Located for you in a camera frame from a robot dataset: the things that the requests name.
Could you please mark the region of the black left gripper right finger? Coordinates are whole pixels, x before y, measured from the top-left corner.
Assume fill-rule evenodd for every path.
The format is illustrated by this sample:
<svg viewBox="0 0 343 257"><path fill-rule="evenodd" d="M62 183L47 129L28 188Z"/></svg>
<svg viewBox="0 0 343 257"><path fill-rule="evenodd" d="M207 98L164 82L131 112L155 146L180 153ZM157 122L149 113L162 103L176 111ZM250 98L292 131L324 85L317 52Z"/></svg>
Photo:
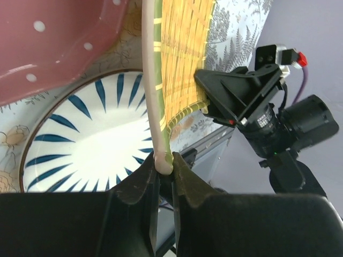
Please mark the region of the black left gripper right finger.
<svg viewBox="0 0 343 257"><path fill-rule="evenodd" d="M326 198L221 193L173 156L178 256L342 256L342 219Z"/></svg>

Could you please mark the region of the yellow bamboo mat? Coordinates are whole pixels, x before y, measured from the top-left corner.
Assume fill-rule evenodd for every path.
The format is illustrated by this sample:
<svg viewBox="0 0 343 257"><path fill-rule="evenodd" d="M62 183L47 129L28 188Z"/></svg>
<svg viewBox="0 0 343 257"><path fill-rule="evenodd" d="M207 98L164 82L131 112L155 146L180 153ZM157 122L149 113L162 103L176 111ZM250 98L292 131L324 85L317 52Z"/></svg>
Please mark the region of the yellow bamboo mat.
<svg viewBox="0 0 343 257"><path fill-rule="evenodd" d="M215 1L143 1L143 79L156 171L170 175L170 136L185 116L208 112L194 73L204 68Z"/></svg>

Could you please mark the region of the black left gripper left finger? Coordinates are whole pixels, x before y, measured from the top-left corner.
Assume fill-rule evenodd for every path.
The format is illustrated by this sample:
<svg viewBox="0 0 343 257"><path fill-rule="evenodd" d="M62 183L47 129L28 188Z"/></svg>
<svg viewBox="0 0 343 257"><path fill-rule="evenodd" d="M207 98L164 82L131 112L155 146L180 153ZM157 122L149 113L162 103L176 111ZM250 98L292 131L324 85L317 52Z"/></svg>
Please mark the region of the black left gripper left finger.
<svg viewBox="0 0 343 257"><path fill-rule="evenodd" d="M105 192L1 194L1 256L154 256L152 155Z"/></svg>

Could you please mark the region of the blue striped plate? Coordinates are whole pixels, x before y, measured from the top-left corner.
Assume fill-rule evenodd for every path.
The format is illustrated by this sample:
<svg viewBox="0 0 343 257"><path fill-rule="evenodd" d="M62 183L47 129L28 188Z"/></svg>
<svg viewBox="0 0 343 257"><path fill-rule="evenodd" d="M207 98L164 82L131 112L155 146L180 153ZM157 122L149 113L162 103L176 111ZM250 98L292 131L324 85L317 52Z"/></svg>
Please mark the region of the blue striped plate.
<svg viewBox="0 0 343 257"><path fill-rule="evenodd" d="M22 155L20 187L106 191L152 150L142 72L113 73L80 86L38 122Z"/></svg>

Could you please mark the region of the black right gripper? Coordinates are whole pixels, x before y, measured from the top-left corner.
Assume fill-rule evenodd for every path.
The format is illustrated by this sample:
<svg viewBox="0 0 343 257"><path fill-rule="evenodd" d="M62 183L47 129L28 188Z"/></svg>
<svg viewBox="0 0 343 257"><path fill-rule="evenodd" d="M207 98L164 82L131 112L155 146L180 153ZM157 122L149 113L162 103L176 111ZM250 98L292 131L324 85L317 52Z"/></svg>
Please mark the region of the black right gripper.
<svg viewBox="0 0 343 257"><path fill-rule="evenodd" d="M229 73L199 69L194 79L210 101L207 116L222 125L239 126L263 159L288 149L300 152L339 131L327 105L316 95L285 108L287 84L277 64L257 71L243 66ZM276 114L270 101L278 90L285 93Z"/></svg>

